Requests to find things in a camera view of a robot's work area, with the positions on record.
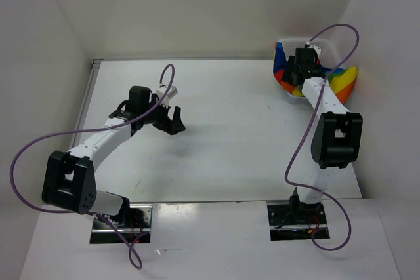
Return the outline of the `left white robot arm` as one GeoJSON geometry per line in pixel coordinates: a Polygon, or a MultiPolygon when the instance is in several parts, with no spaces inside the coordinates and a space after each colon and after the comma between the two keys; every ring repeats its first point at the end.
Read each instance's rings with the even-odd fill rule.
{"type": "Polygon", "coordinates": [[[153,125],[169,135],[185,131],[181,108],[176,106],[169,115],[169,102],[176,95],[177,88],[167,85],[160,85],[155,92],[131,87],[128,99],[109,115],[102,131],[66,152],[55,151],[49,156],[42,201],[78,214],[101,214],[116,227],[126,226],[133,216],[129,199],[98,190],[95,172],[144,125],[153,125]]]}

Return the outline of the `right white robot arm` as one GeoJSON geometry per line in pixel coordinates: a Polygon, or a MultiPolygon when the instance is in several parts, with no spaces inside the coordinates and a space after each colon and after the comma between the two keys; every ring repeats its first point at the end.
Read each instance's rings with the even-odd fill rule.
{"type": "Polygon", "coordinates": [[[287,208],[295,223],[304,222],[320,207],[329,181],[326,169],[346,168],[357,159],[360,149],[362,116],[350,112],[324,79],[320,53],[320,47],[309,43],[297,48],[282,76],[284,83],[294,86],[310,102],[318,119],[310,145],[311,157],[318,166],[307,184],[295,188],[287,208]]]}

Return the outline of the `rainbow striped shorts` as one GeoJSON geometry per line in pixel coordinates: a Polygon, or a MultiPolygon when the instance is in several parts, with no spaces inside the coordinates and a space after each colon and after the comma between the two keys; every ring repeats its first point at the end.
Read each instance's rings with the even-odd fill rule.
{"type": "MultiPolygon", "coordinates": [[[[287,64],[282,44],[277,42],[274,51],[273,75],[281,88],[293,96],[304,97],[298,88],[289,83],[282,82],[282,77],[287,64]]],[[[322,66],[323,72],[327,73],[332,68],[322,66]]],[[[329,78],[329,85],[338,99],[344,104],[350,97],[355,86],[358,70],[356,66],[347,69],[338,68],[329,78]]]]}

